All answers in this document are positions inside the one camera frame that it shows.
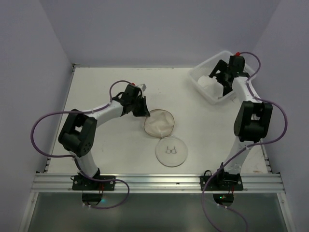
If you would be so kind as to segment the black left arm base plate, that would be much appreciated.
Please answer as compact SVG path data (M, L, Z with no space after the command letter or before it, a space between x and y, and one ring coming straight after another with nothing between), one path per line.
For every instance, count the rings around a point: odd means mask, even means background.
M89 178L77 174L71 176L70 179L73 181L72 190L80 191L114 191L115 187L115 176L113 175L96 175L95 179L100 181L93 181Z

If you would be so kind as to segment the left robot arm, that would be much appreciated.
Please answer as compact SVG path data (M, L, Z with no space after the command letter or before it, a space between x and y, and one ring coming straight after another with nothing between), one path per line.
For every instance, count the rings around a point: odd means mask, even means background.
M135 117L150 116L144 95L145 90L145 84L128 84L125 91L111 97L106 105L87 112L73 109L68 113L58 142L73 155L76 166L83 176L93 179L100 174L91 154L99 126L129 113Z

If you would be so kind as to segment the aluminium mounting rail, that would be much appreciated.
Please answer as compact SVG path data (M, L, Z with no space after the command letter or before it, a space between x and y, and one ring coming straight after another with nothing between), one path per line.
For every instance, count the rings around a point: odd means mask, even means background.
M31 192L73 192L75 174L36 174ZM115 174L117 180L125 181L131 193L200 193L200 174ZM221 191L207 193L284 193L280 174L242 174L241 180L224 187Z

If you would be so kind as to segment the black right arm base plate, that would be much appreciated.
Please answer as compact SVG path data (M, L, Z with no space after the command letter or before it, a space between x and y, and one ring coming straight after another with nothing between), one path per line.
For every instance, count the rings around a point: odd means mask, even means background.
M215 175L207 184L205 191L243 191L240 174L230 174L224 170Z

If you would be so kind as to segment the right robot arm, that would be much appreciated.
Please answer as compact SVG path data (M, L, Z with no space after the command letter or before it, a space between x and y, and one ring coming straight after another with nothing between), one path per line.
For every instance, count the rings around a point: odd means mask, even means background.
M223 86L223 96L235 92L241 105L234 122L235 140L231 151L216 173L205 178L206 189L241 189L242 166L251 148L268 133L273 107L257 99L250 83L252 76L244 68L245 58L236 53L230 56L228 62L219 60L210 73L210 77L215 77Z

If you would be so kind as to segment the white plastic mesh basket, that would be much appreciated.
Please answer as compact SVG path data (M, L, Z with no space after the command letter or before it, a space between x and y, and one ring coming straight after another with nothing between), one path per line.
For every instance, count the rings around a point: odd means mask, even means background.
M252 55L253 57L256 58L258 61L258 68L256 71L254 71L250 66L248 66L245 62L245 68L244 71L248 73L248 77L237 77L233 80L232 83L232 89L233 91L227 94L224 97L221 97L219 99L214 99L206 94L206 92L203 90L203 88L197 83L198 79L201 76L209 76L211 71L214 69L215 65L218 63L220 59L224 60L227 64L229 62L229 58L232 55L237 55L237 56L243 56L245 54ZM254 90L254 87L252 85L252 80L257 76L257 73L261 67L261 61L260 59L254 55L251 52L237 52L235 54L232 54L231 52L228 51L223 51L220 52L219 54L209 58L208 60L200 63L199 65L195 66L192 68L189 73L189 79L191 80L194 88L207 100L208 103L215 105L219 104L222 102L227 101L233 96L236 96L240 102L243 101L252 101L252 102L260 102L258 100L258 94ZM216 78L214 77L217 82L219 80L224 80L225 78Z

